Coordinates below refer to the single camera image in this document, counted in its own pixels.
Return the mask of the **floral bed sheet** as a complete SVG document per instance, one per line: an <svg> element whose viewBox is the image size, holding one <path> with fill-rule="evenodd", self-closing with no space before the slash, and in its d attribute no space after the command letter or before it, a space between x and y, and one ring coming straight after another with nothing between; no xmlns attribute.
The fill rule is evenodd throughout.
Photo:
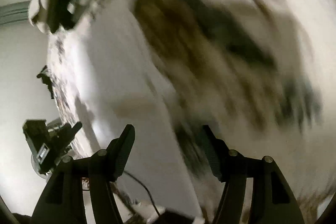
<svg viewBox="0 0 336 224"><path fill-rule="evenodd" d="M221 186L203 124L248 156L271 154L306 223L335 192L335 0L70 0L50 33L63 119L85 149L123 121L158 119L213 219Z"/></svg>

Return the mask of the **black item on basket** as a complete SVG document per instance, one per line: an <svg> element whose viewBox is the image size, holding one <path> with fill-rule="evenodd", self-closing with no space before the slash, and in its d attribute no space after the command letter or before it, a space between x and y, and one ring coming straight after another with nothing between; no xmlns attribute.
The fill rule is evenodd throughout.
<svg viewBox="0 0 336 224"><path fill-rule="evenodd" d="M54 91L53 91L53 83L50 78L48 67L45 65L42 70L37 74L37 79L41 79L42 83L45 84L48 88L48 91L50 93L51 99L53 100L54 97Z"/></svg>

